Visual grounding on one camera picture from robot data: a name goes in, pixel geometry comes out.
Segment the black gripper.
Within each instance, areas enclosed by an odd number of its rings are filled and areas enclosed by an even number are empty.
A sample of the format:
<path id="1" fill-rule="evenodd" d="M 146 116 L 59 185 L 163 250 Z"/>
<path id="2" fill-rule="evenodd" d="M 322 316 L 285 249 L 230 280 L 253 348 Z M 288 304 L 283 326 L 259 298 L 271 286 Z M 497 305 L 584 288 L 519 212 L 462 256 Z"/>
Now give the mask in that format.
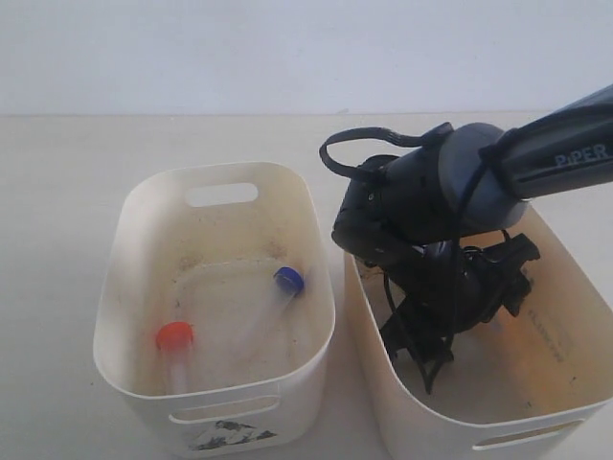
<path id="1" fill-rule="evenodd" d="M 413 262 L 383 270 L 392 310 L 379 329 L 386 353 L 394 361 L 407 351 L 428 395 L 443 366 L 453 361 L 444 339 L 488 323 L 500 309 L 518 316 L 532 291 L 524 265 L 540 259 L 523 233 L 488 247 L 462 247 L 455 264 L 453 248 L 450 241 L 428 244 Z"/>

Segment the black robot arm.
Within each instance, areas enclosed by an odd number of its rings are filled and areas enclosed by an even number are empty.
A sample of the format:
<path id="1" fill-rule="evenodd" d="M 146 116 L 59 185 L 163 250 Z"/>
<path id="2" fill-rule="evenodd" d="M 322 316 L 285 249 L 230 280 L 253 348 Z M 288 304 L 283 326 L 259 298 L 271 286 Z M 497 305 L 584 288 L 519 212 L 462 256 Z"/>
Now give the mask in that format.
<path id="1" fill-rule="evenodd" d="M 507 130 L 351 128 L 331 135 L 319 156 L 349 179 L 332 240 L 403 291 L 379 333 L 389 359 L 408 352 L 431 391 L 456 335 L 500 309 L 519 313 L 530 292 L 523 265 L 539 258 L 522 234 L 484 248 L 462 239 L 507 233 L 533 198 L 610 182 L 612 90 Z"/>

